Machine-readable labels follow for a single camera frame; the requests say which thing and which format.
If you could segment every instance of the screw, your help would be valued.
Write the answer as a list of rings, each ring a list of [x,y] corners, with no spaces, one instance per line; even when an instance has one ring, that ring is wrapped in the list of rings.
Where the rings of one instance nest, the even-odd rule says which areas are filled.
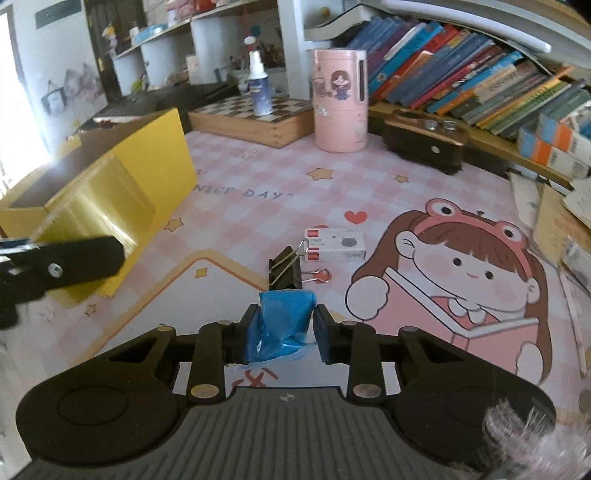
[[[53,278],[61,278],[61,276],[64,274],[64,269],[61,268],[57,263],[49,264],[47,271]]]
[[[361,383],[353,387],[353,393],[359,398],[375,398],[382,394],[382,389],[373,383]]]
[[[204,383],[201,385],[195,385],[191,389],[191,395],[195,398],[213,398],[220,393],[220,389],[215,385]]]

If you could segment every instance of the sunlight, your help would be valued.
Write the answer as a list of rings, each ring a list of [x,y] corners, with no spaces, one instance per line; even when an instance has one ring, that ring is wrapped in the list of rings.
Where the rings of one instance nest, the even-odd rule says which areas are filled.
[[[18,81],[7,14],[0,15],[0,194],[49,160],[27,94]]]

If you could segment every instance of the colorful book spine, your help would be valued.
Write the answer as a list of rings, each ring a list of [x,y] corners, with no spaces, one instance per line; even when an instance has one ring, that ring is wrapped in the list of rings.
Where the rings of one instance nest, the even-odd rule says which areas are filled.
[[[573,86],[570,84],[566,84],[566,86],[555,94],[548,98],[547,101],[544,101],[543,105],[540,105],[535,110],[529,111],[525,116],[522,116],[519,120],[514,122],[510,127],[505,128],[499,136],[501,138],[506,138],[508,140],[514,140],[517,138],[517,134],[519,133],[519,129],[521,127],[525,127],[528,130],[535,130],[537,126],[538,117],[544,113],[548,112],[548,108],[552,105],[558,105],[564,101],[564,98],[567,94],[573,89]]]
[[[410,30],[416,27],[419,21],[416,18],[411,18],[404,23],[396,33],[388,39],[388,41],[373,55],[368,58],[368,78],[373,78],[375,74],[386,65],[384,57],[393,48],[403,36],[405,36]]]
[[[382,36],[395,24],[392,17],[388,17],[380,22],[380,24],[373,30],[361,45],[357,47],[357,50],[367,50],[368,54],[370,49],[382,38]]]
[[[526,118],[529,114],[538,111],[552,99],[560,95],[565,89],[569,87],[566,82],[558,81],[556,85],[548,88],[546,91],[541,92],[531,101],[526,102],[525,105],[514,113],[511,113],[505,117],[505,119],[499,121],[494,127],[491,128],[490,132],[493,135],[507,134],[511,128],[519,123],[519,121]]]
[[[495,97],[501,92],[504,92],[520,80],[525,79],[537,71],[536,66],[531,61],[525,61],[518,67],[513,67],[513,65],[511,67],[512,69],[509,70],[506,75],[496,79],[493,82],[490,82],[487,88],[480,88],[480,86],[475,88],[475,94],[465,102],[455,107],[451,112],[452,115],[456,118],[463,117],[469,111],[483,105],[491,98]]]
[[[368,58],[382,48],[385,43],[397,32],[397,30],[403,25],[404,21],[398,17],[389,17],[386,21],[390,20],[388,28],[384,33],[378,37],[376,42],[368,48]]]
[[[425,93],[422,97],[415,100],[410,108],[419,108],[421,105],[425,104],[431,98],[434,98],[442,90],[447,89],[452,84],[454,84],[459,79],[466,77],[470,72],[473,72],[477,69],[481,64],[487,62],[492,57],[496,56],[498,52],[501,50],[500,47],[496,45],[493,47],[488,48],[485,50],[478,58],[474,59],[473,62],[466,65],[464,68],[458,70],[457,72],[450,75],[447,79],[443,80],[441,83],[435,85],[435,87],[431,88],[427,93]]]
[[[441,48],[445,48],[446,51],[450,52],[453,48],[456,48],[459,44],[461,44],[465,39],[470,36],[470,31],[467,28],[464,28],[460,32],[453,35],[444,46]],[[401,65],[401,67],[394,72],[394,74],[382,84],[382,86],[375,91],[374,99],[376,101],[384,100],[391,92],[398,86],[398,79],[402,78],[404,73],[408,70],[408,68],[412,65],[410,60],[408,59],[405,63]]]
[[[509,103],[508,105],[504,106],[503,108],[498,109],[497,111],[492,112],[489,116],[487,116],[486,118],[483,118],[481,121],[477,122],[476,125],[478,127],[480,127],[480,128],[486,128],[487,126],[492,125],[494,122],[496,122],[496,120],[498,118],[500,118],[500,116],[505,115],[506,112],[513,111],[516,106],[522,104],[523,101],[525,101],[526,99],[531,98],[532,95],[536,95],[538,92],[541,92],[543,90],[548,89],[549,87],[554,86],[560,78],[562,78],[565,75],[568,75],[572,70],[573,70],[573,67],[563,68],[555,76],[549,78],[548,80],[546,80],[544,83],[538,85],[533,90],[531,90],[531,91],[523,94],[522,96],[514,99],[511,103]]]
[[[532,76],[527,77],[513,87],[508,88],[506,91],[494,96],[487,102],[483,103],[480,107],[471,110],[466,115],[462,116],[462,120],[464,120],[468,125],[472,126],[476,122],[482,120],[484,117],[490,115],[494,110],[511,103],[513,98],[531,90],[545,81],[547,78],[547,76],[542,75],[541,73],[534,73]]]
[[[355,35],[355,38],[349,42],[347,48],[351,50],[357,50],[361,44],[373,33],[374,29],[378,28],[380,23],[382,23],[382,19],[380,17],[372,17],[367,25],[361,29],[361,32]]]
[[[433,68],[436,68],[440,64],[440,62],[447,58],[452,51],[458,51],[458,49],[461,46],[465,45],[466,42],[468,42],[468,39],[470,37],[473,37],[474,35],[477,34],[458,37],[456,33],[456,35],[450,37],[449,32],[447,30],[444,30],[441,33],[439,33],[425,47],[425,50],[429,50],[433,53],[431,59],[422,68],[416,70],[411,76],[407,77],[407,79],[404,82],[400,82],[398,86],[395,89],[393,89],[391,93],[388,95],[388,101],[390,103],[397,102],[403,94],[405,94],[408,90],[412,89],[413,85],[415,85],[418,81],[422,80],[425,77],[425,75],[428,74],[428,72],[432,71]],[[410,57],[405,62],[405,64],[401,65],[398,71],[394,72],[394,75],[401,76],[406,71],[406,68],[403,67],[405,67],[405,65],[409,61],[416,57],[416,55],[418,55],[418,52],[415,53],[415,55],[413,55],[412,57]]]
[[[430,22],[428,25],[424,25],[416,35],[412,37],[409,42],[400,49],[400,51],[388,61],[386,66],[378,72],[378,74],[369,82],[369,94],[374,93],[380,85],[385,82],[390,75],[392,75],[400,65],[407,61],[413,53],[417,50],[422,49],[429,41],[437,35],[443,27],[438,22]]]
[[[401,97],[400,102],[404,106],[409,106],[425,92],[429,91],[441,79],[447,78],[456,70],[464,68],[475,57],[480,55],[487,48],[493,46],[493,41],[484,35],[479,35],[472,41],[467,40],[465,50],[459,48],[457,53],[449,54],[441,61],[441,64],[433,69],[425,78],[421,79],[404,97]]]
[[[453,82],[448,88],[443,89],[441,92],[438,92],[436,95],[433,96],[433,100],[441,100],[443,97],[449,95],[449,93],[456,90],[461,85],[464,85],[466,82],[472,80],[476,75],[480,75],[486,69],[492,67],[493,65],[496,65],[498,62],[500,62],[507,56],[506,53],[504,53],[500,47],[497,46],[496,48],[498,50],[495,50],[494,56],[489,58],[482,65],[478,66],[477,68],[469,72],[465,77],[462,77],[461,79]]]
[[[459,87],[457,90],[454,90],[452,93],[445,96],[441,100],[438,100],[432,105],[429,105],[429,107],[427,108],[427,112],[437,112],[438,115],[448,113],[449,110],[459,105],[467,98],[471,97],[474,87],[478,85],[481,81],[486,80],[488,77],[494,75],[496,72],[505,68],[507,65],[515,63],[517,60],[521,60],[522,58],[523,54],[520,51],[513,51],[500,62],[498,62],[496,65],[493,65],[489,69],[482,72],[480,75],[476,75],[472,80],[469,80],[464,85]]]

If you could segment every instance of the chessboard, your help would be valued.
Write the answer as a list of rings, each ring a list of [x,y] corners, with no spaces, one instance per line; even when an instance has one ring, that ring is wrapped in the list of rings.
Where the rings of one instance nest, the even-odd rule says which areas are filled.
[[[193,130],[282,148],[314,131],[311,102],[274,98],[270,115],[255,116],[249,96],[231,97],[189,112]]]
[[[312,110],[312,103],[307,100],[292,100],[274,97],[273,112],[270,115],[255,116],[252,100],[248,95],[236,96],[204,106],[195,113],[205,115],[222,115],[232,118],[248,118],[259,122],[281,122],[292,116]]]

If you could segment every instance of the yellow cardboard box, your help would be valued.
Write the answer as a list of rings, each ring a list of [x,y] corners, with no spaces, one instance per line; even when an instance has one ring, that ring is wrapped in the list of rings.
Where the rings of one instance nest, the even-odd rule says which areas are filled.
[[[176,110],[79,134],[57,156],[0,200],[0,227],[33,242],[119,239],[126,253],[119,274],[54,295],[70,307],[93,291],[113,295],[197,176]]]

